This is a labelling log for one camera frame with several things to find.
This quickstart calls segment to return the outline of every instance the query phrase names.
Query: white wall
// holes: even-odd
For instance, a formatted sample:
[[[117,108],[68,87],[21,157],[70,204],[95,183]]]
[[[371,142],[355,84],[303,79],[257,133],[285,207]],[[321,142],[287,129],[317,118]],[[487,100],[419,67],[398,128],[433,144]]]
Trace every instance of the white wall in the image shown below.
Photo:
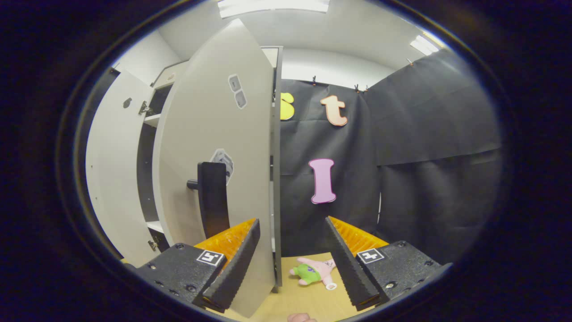
[[[163,68],[181,60],[159,31],[155,30],[125,52],[113,63],[113,67],[120,72],[128,70],[143,83],[150,85]]]
[[[361,58],[322,50],[284,48],[282,79],[312,81],[364,90],[395,70]]]

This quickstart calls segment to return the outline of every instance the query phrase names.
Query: foam letter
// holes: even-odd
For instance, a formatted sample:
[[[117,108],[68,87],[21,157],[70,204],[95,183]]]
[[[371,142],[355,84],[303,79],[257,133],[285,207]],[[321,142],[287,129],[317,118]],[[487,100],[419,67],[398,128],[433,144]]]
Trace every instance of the foam letter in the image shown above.
[[[337,100],[337,96],[330,95],[320,101],[325,105],[325,114],[328,121],[335,126],[344,126],[348,123],[348,118],[340,115],[340,108],[345,108],[345,103]]]
[[[330,169],[333,166],[332,159],[314,159],[308,162],[314,169],[314,196],[312,203],[327,203],[336,200],[332,192],[332,177]]]
[[[280,94],[280,120],[289,120],[294,116],[294,96],[290,93]]]

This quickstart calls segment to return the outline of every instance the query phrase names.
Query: patrick star plush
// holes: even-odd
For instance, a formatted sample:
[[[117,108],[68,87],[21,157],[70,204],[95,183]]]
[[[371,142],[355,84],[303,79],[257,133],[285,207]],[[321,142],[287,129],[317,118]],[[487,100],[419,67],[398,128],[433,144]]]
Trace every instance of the patrick star plush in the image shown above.
[[[298,284],[308,285],[313,282],[322,281],[328,290],[333,290],[337,287],[336,283],[332,281],[331,276],[333,268],[336,267],[336,263],[334,263],[333,259],[319,262],[300,257],[297,260],[301,264],[291,269],[290,274],[301,277]]]

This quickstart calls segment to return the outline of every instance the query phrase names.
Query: black door handle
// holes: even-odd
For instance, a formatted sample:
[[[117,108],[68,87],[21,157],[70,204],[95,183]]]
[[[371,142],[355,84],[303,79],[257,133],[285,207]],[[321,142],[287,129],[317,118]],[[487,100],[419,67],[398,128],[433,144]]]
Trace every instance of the black door handle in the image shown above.
[[[198,191],[202,228],[207,238],[231,227],[227,204],[227,167],[224,163],[201,162],[198,179],[186,182],[187,188]]]

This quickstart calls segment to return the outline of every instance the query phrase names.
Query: pink letter i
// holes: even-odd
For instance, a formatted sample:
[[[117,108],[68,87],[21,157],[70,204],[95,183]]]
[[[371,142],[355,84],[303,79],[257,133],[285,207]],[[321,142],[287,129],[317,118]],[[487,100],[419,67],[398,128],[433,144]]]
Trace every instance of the pink letter i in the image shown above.
[[[326,203],[336,200],[336,195],[332,192],[332,177],[330,169],[333,166],[332,159],[314,159],[308,162],[314,169],[314,197],[313,203]]]

